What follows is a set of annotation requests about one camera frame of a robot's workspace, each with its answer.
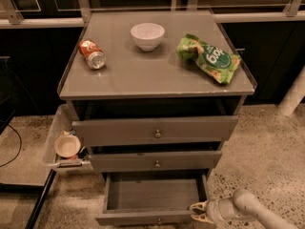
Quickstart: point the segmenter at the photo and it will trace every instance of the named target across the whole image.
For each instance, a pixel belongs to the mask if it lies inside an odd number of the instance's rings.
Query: soda can
[[[101,69],[106,63],[106,56],[103,51],[91,40],[82,40],[79,43],[79,52],[92,70]]]

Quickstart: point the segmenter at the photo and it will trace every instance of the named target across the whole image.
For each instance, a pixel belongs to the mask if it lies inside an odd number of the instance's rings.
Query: snack bag
[[[182,60],[191,59],[220,84],[229,84],[240,64],[240,56],[207,44],[192,34],[183,37],[177,47]]]

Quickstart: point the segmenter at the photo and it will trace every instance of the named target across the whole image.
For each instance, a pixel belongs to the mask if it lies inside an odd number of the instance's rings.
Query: drawer
[[[93,173],[91,163],[87,157],[78,156],[77,159],[72,160],[62,159],[54,150],[56,139],[64,134],[64,131],[69,131],[71,129],[71,124],[72,121],[69,115],[68,106],[66,104],[60,105],[56,111],[44,145],[43,164],[56,171],[57,174],[64,176]]]
[[[208,199],[205,175],[195,171],[108,173],[100,225],[192,221],[191,204]]]
[[[216,167],[221,151],[134,153],[90,156],[97,173],[188,170]]]
[[[104,119],[74,121],[85,146],[224,141],[237,116]]]

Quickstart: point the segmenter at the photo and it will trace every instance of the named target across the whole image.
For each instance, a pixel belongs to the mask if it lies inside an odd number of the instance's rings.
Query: terrazzo floor
[[[0,182],[42,185],[49,173],[42,163],[53,116],[22,116],[10,125],[22,137],[19,157],[0,168]],[[246,188],[276,214],[301,228],[305,224],[305,105],[287,117],[275,105],[243,106],[223,156],[208,180],[210,198],[225,198]],[[1,162],[18,150],[12,129],[0,135]],[[103,206],[104,187],[97,174],[57,175],[34,228],[113,228],[94,219]],[[0,228],[24,228],[35,198],[0,194]],[[259,222],[228,220],[217,225],[192,222],[160,229],[264,228]]]

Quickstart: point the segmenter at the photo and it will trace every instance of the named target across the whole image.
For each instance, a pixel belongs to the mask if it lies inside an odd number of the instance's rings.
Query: cabinet top
[[[131,28],[152,22],[164,27],[164,39],[152,52],[133,43]],[[232,52],[213,16],[201,11],[143,11],[93,13],[83,36],[93,40],[107,58],[100,70],[89,69],[77,52],[59,93],[64,100],[246,95],[254,86],[242,68],[229,85],[219,85],[193,62],[176,53],[180,39],[191,33]]]

